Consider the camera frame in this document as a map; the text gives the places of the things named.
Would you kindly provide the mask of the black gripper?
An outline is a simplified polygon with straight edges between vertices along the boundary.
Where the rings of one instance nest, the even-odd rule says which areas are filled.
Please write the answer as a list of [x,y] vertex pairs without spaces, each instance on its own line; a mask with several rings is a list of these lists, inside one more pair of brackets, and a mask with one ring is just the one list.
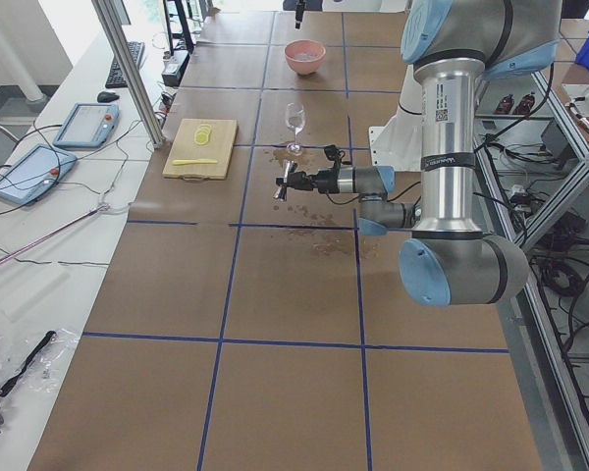
[[316,189],[321,194],[338,194],[340,192],[338,176],[338,171],[330,169],[320,170],[314,175],[300,172],[300,178],[276,178],[276,185],[306,191]]
[[295,6],[295,27],[300,28],[305,13],[305,0],[298,0]]

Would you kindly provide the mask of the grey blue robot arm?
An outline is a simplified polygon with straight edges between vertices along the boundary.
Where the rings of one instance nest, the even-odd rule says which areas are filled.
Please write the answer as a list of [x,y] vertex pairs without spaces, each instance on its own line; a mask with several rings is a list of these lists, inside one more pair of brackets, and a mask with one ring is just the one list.
[[421,200],[394,203],[390,166],[346,166],[327,146],[332,167],[314,175],[288,162],[276,198],[289,189],[358,197],[359,227],[380,236],[408,228],[399,267],[416,302],[430,306],[492,304],[516,296],[529,266],[523,251],[473,221],[475,85],[529,75],[550,66],[559,43],[559,1],[410,1],[402,58],[422,91]]

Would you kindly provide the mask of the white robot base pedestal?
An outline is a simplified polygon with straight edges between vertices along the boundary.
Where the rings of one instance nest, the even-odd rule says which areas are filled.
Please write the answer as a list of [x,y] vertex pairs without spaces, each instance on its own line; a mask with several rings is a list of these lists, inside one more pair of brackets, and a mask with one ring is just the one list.
[[414,68],[406,70],[396,114],[383,127],[369,128],[372,164],[396,172],[419,172],[422,157],[422,87]]

